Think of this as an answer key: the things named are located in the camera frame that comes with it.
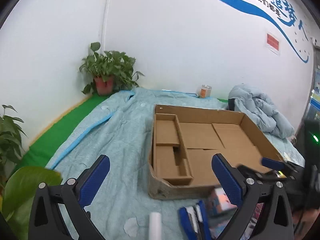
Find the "cardboard box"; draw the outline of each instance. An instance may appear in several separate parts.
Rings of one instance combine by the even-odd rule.
[[[207,197],[219,186],[211,168],[221,153],[231,166],[269,169],[262,157],[282,161],[276,148],[244,113],[156,105],[149,154],[149,195],[155,199]]]

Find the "potted plant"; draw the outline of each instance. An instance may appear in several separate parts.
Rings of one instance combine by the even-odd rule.
[[[16,111],[13,106],[2,105],[3,116],[0,116],[0,192],[5,186],[6,176],[4,166],[9,160],[18,163],[21,157],[21,134],[26,135],[22,128],[14,121],[23,122],[18,117],[11,117],[5,114],[5,110],[10,108]]]
[[[90,49],[92,52],[83,59],[84,64],[79,68],[80,71],[85,70],[93,77],[93,81],[82,91],[84,94],[93,91],[100,96],[109,95],[113,89],[131,89],[133,86],[138,86],[139,75],[143,74],[139,71],[133,74],[135,58],[127,56],[125,52],[114,50],[99,54],[97,52],[100,49],[99,42],[91,43]]]

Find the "blue fabric trim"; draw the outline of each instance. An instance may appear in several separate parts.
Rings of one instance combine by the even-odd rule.
[[[214,97],[206,97],[206,98],[199,98],[199,99],[212,99],[212,98],[214,98]]]
[[[172,91],[172,90],[153,90],[150,89],[151,91],[156,91],[156,92],[169,92],[169,93],[177,93],[177,94],[184,94],[190,97],[198,97],[198,95],[196,93],[186,93],[186,92],[180,92],[180,91]]]
[[[114,112],[108,114],[106,117],[102,118],[101,120],[99,120],[98,122],[94,123],[93,125],[89,126],[86,130],[84,130],[84,132],[82,134],[79,135],[79,137],[77,139],[75,139],[68,148],[66,148],[61,154],[60,156],[55,160],[55,162],[52,164],[51,166],[51,170],[53,170],[63,159],[64,157],[66,157],[80,142],[81,140],[84,138],[84,136],[86,136],[93,128],[95,128],[96,126],[98,126],[99,124],[102,124],[105,121],[108,121],[112,116],[113,116]]]

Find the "metal screw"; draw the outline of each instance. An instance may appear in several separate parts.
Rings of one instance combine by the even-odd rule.
[[[45,187],[45,183],[44,182],[41,182],[40,184],[39,184],[39,188],[44,188]]]
[[[282,184],[280,181],[277,181],[276,185],[277,185],[278,187],[283,187],[283,184]]]
[[[251,179],[251,178],[247,178],[247,179],[246,179],[246,182],[247,182],[249,185],[254,184],[254,180]]]
[[[68,181],[67,181],[67,184],[68,185],[73,185],[73,184],[75,184],[76,183],[76,180],[75,179],[68,179]]]

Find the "white cylinder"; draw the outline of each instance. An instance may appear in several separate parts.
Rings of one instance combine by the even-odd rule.
[[[161,240],[161,214],[151,212],[149,216],[149,240]]]

